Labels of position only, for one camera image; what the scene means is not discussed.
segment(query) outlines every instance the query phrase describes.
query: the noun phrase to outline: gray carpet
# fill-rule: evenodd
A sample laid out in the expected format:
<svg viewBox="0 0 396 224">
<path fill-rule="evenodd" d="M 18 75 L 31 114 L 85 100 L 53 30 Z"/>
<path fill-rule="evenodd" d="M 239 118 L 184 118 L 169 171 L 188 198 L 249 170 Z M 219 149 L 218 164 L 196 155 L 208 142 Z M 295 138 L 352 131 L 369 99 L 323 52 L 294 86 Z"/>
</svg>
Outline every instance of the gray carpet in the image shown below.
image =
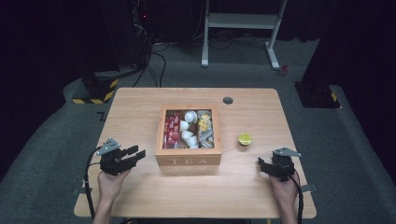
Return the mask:
<svg viewBox="0 0 396 224">
<path fill-rule="evenodd" d="M 318 109 L 302 107 L 293 87 L 301 81 L 318 41 L 276 41 L 277 58 L 289 66 L 289 74 L 279 77 L 259 40 L 247 44 L 246 38 L 227 49 L 210 48 L 207 68 L 201 67 L 201 47 L 155 46 L 153 51 L 166 59 L 162 86 L 276 89 L 295 145 L 304 155 L 306 178 L 318 187 L 313 192 L 318 215 L 303 223 L 396 223 L 395 186 L 342 89 L 331 86 L 342 108 Z M 215 40 L 210 44 L 227 45 Z M 163 59 L 152 55 L 149 66 L 159 82 Z M 137 78 L 138 74 L 122 77 L 117 88 L 132 87 Z M 91 223 L 88 217 L 76 217 L 73 209 L 85 162 L 104 126 L 98 113 L 106 115 L 111 101 L 74 105 L 71 98 L 78 86 L 80 80 L 64 88 L 66 104 L 37 129 L 3 179 L 0 223 Z M 155 87 L 148 70 L 136 87 Z"/>
</svg>

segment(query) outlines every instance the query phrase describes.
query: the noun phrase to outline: metal stand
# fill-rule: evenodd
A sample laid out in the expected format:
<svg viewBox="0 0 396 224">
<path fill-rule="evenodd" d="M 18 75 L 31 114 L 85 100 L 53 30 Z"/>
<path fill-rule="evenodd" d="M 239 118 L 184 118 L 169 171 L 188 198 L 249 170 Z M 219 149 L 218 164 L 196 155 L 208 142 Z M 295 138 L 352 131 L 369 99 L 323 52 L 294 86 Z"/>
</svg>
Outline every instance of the metal stand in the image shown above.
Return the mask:
<svg viewBox="0 0 396 224">
<path fill-rule="evenodd" d="M 280 9 L 276 15 L 209 13 L 209 2 L 209 0 L 206 1 L 205 9 L 205 35 L 202 51 L 202 67 L 209 66 L 209 49 L 207 44 L 209 27 L 223 27 L 273 30 L 270 42 L 265 42 L 265 48 L 267 49 L 273 69 L 279 69 L 279 63 L 277 62 L 274 52 L 274 43 L 288 0 L 282 0 Z"/>
</svg>

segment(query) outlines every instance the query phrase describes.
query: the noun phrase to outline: wooden table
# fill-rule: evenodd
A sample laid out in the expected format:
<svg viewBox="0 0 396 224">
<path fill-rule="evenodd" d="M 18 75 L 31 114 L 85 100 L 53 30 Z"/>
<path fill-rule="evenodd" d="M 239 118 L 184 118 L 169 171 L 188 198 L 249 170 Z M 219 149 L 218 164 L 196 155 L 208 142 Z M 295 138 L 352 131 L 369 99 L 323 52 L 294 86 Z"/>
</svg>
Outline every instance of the wooden table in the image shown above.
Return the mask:
<svg viewBox="0 0 396 224">
<path fill-rule="evenodd" d="M 223 103 L 232 97 L 233 103 Z M 159 167 L 155 159 L 156 135 L 161 105 L 216 104 L 223 148 L 220 166 Z M 242 147 L 240 133 L 250 133 L 253 142 Z M 101 146 L 111 136 L 121 149 L 139 145 L 147 156 L 124 181 L 115 201 L 114 217 L 279 217 L 268 175 L 261 172 L 258 157 L 270 162 L 272 151 L 295 150 L 277 92 L 272 89 L 210 88 L 120 88 L 109 110 L 99 139 Z M 306 184 L 300 160 L 292 158 L 302 185 Z M 92 162 L 100 157 L 94 156 Z M 99 165 L 90 168 L 92 199 L 96 207 Z M 89 217 L 86 195 L 75 207 L 79 217 Z M 310 192 L 304 193 L 304 218 L 316 215 Z"/>
</svg>

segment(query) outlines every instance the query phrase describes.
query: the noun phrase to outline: yellow black tape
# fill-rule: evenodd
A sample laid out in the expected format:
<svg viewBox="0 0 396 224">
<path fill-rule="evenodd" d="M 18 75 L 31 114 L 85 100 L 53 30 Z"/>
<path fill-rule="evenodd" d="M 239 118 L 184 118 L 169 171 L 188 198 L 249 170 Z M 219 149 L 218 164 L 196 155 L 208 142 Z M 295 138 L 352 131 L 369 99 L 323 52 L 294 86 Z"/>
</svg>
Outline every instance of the yellow black tape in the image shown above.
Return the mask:
<svg viewBox="0 0 396 224">
<path fill-rule="evenodd" d="M 114 94 L 114 90 L 116 89 L 116 85 L 119 82 L 118 79 L 113 80 L 110 85 L 108 90 L 102 92 L 102 95 L 104 95 L 101 98 L 73 98 L 72 101 L 74 104 L 77 105 L 85 105 L 85 104 L 105 104 L 110 101 L 111 97 Z"/>
<path fill-rule="evenodd" d="M 332 92 L 332 100 L 335 101 L 335 102 L 337 101 L 337 96 L 335 95 L 334 92 Z"/>
</svg>

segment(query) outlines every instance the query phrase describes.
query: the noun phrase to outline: wrist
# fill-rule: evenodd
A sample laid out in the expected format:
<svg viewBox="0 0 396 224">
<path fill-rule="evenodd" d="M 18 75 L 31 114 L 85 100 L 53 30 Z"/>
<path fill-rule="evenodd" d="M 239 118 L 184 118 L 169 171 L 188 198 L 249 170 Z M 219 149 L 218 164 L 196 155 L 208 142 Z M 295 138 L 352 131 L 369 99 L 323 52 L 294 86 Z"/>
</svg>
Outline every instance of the wrist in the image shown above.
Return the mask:
<svg viewBox="0 0 396 224">
<path fill-rule="evenodd" d="M 111 207 L 113 206 L 114 200 L 108 199 L 106 197 L 100 198 L 99 203 L 97 206 L 97 210 L 111 210 Z"/>
<path fill-rule="evenodd" d="M 279 213 L 282 224 L 297 224 L 297 216 L 293 204 L 280 204 Z"/>
</svg>

